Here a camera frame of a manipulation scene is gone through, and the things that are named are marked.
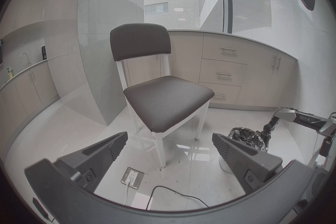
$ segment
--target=drawer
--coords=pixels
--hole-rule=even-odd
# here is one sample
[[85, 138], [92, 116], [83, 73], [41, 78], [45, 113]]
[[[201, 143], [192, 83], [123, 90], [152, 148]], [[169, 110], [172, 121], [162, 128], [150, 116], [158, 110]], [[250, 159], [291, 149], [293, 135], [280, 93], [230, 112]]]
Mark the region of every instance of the drawer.
[[210, 103], [235, 104], [240, 91], [240, 87], [238, 86], [203, 83], [203, 82], [200, 82], [199, 84], [214, 91], [215, 96], [212, 97]]
[[247, 65], [240, 63], [202, 59], [199, 81], [241, 86], [246, 67]]
[[204, 33], [202, 58], [247, 64], [250, 43], [239, 37]]

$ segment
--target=baseboard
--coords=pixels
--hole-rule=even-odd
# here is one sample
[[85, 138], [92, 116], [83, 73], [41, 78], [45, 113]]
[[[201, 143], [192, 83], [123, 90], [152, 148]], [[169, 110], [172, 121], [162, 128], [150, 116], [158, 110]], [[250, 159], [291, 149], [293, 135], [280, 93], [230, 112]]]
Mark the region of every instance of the baseboard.
[[276, 109], [276, 107], [267, 107], [267, 106], [218, 104], [218, 103], [210, 103], [209, 107], [213, 107], [216, 109], [235, 109], [235, 110], [251, 110], [251, 111], [274, 111]]
[[12, 143], [14, 142], [15, 138], [18, 137], [20, 132], [28, 125], [29, 122], [31, 122], [39, 113], [41, 113], [44, 109], [46, 109], [49, 105], [53, 104], [56, 102], [60, 96], [57, 94], [55, 97], [50, 99], [47, 103], [43, 104], [40, 106], [38, 109], [36, 109], [33, 113], [31, 113], [17, 128], [16, 130], [12, 133], [10, 136], [9, 140], [7, 141], [7, 144], [5, 146], [4, 151], [2, 152], [1, 159], [3, 163], [5, 163], [7, 153], [9, 151], [9, 148], [11, 147]]

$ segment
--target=chair seat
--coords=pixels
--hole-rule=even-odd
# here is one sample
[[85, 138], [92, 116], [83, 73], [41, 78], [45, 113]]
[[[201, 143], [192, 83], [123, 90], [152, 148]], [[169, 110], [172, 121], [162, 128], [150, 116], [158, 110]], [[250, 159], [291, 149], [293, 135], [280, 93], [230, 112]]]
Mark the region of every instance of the chair seat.
[[128, 87], [124, 95], [151, 132], [163, 133], [199, 109], [214, 92], [169, 75]]

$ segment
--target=chair backrest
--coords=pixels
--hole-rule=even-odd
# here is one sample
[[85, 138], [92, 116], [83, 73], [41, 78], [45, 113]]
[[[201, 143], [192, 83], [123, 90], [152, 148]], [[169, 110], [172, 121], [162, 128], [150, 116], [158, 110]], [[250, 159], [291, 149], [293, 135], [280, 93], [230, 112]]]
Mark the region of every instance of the chair backrest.
[[115, 61], [171, 53], [167, 29], [152, 23], [120, 25], [111, 31], [110, 43]]

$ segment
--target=faucet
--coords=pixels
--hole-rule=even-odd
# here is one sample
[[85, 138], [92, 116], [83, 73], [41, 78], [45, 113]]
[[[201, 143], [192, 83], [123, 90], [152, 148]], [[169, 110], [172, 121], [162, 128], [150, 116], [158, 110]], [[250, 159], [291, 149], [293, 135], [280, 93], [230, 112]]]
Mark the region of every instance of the faucet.
[[28, 66], [30, 67], [30, 61], [29, 61], [28, 53], [27, 53], [27, 52], [22, 53], [22, 54], [21, 54], [21, 59], [22, 59], [23, 54], [27, 54]]

